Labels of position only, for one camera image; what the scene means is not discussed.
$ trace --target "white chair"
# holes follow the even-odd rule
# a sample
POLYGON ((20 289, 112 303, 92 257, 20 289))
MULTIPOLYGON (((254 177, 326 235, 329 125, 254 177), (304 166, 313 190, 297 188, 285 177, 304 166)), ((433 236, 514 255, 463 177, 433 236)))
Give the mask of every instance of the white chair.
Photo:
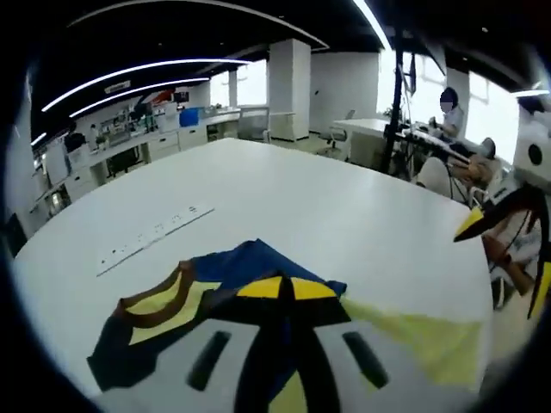
POLYGON ((341 148, 337 148, 337 142, 346 142, 348 140, 348 134, 344 129, 338 127, 331 128, 331 140, 330 146, 322 148, 316 152, 321 157, 330 157, 331 159, 337 159, 338 161, 346 161, 348 158, 348 152, 343 151, 341 148))
MULTIPOLYGON (((352 119, 356 113, 355 109, 351 109, 346 116, 345 120, 352 119)), ((348 153, 344 153, 340 148, 336 147, 337 142, 345 142, 348 139, 346 131, 337 126, 330 126, 329 133, 321 133, 319 135, 320 139, 326 140, 329 144, 328 147, 322 148, 316 152, 317 155, 322 157, 330 157, 333 159, 338 159, 340 161, 345 161, 348 157, 348 153)))

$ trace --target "black pole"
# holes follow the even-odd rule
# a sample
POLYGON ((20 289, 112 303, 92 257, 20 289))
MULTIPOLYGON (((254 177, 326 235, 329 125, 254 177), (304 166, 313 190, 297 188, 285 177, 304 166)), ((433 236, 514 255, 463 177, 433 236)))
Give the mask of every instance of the black pole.
POLYGON ((402 75, 399 71, 399 67, 402 66, 404 50, 402 47, 402 28, 399 23, 399 17, 396 16, 396 21, 394 24, 394 29, 396 35, 394 36, 394 49, 396 52, 396 66, 395 66, 395 80, 394 80, 394 100, 393 100, 393 112, 390 117, 390 125, 387 125, 384 132, 385 140, 385 150, 382 154, 381 166, 379 171, 383 174, 388 174, 390 169, 390 159, 393 155, 394 142, 396 141, 396 132, 398 131, 398 120, 399 120, 399 104, 400 99, 402 98, 402 75))

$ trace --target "ceiling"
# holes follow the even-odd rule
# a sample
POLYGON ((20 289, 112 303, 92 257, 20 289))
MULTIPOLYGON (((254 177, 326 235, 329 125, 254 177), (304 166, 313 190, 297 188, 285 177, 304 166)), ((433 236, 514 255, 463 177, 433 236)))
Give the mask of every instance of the ceiling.
MULTIPOLYGON (((135 65, 170 59, 265 59, 270 43, 288 38, 328 52, 376 52, 380 48, 374 31, 352 0, 318 0, 315 8, 306 2, 297 7, 298 2, 291 0, 229 3, 222 7, 210 0, 142 1, 88 17, 116 2, 72 2, 44 9, 40 19, 43 29, 33 49, 37 56, 33 130, 55 132, 66 126, 68 114, 104 98, 103 89, 114 83, 131 80, 134 89, 209 77, 235 67, 193 64, 136 71, 77 92, 44 114, 40 111, 81 83, 135 65)), ((461 7, 443 6, 437 0, 369 0, 389 34, 399 18, 408 31, 421 30, 447 45, 447 59, 453 66, 476 70, 507 89, 520 89, 520 83, 529 83, 523 42, 535 42, 541 47, 540 53, 551 56, 542 44, 546 38, 545 13, 534 13, 536 3, 523 0, 520 9, 505 9, 496 0, 462 0, 461 7)), ((419 47, 415 40, 406 42, 406 48, 419 47)))

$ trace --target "white table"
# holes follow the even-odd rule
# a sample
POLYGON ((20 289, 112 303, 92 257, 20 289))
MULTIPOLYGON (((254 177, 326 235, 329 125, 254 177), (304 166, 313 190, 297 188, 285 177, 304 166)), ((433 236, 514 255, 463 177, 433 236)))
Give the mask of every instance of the white table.
POLYGON ((86 357, 120 297, 157 285, 178 260, 261 238, 348 296, 383 311, 480 321, 488 360, 491 290, 480 238, 452 239, 457 202, 372 170, 223 139, 150 163, 85 195, 15 259, 15 286, 46 350, 86 395, 86 357), (96 277, 97 255, 191 204, 215 211, 96 277))
MULTIPOLYGON (((349 119, 349 120, 333 121, 334 126, 343 128, 349 135, 349 139, 348 139, 349 142, 343 145, 343 148, 347 148, 348 150, 350 150, 350 147, 352 145, 352 142, 351 142, 352 133, 359 133, 364 136, 374 136, 374 137, 383 139, 385 126, 388 123, 389 122, 387 120, 380 120, 380 119, 349 119)), ((424 141, 425 143, 438 146, 440 149, 446 151, 449 155, 453 157, 456 157, 465 162, 468 162, 468 160, 463 155, 449 149, 448 144, 441 141, 440 139, 434 138, 428 133, 416 131, 415 136, 416 138, 418 138, 421 141, 424 141)))

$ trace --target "blue fabric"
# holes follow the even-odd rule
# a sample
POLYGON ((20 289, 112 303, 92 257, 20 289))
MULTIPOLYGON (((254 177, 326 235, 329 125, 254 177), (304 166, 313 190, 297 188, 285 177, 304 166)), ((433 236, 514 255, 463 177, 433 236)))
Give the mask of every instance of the blue fabric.
POLYGON ((220 288, 240 288, 277 270, 297 277, 326 284, 337 296, 346 291, 346 284, 325 282, 316 274, 292 262, 261 241, 246 241, 233 250, 215 252, 193 258, 195 279, 200 282, 221 282, 220 288))

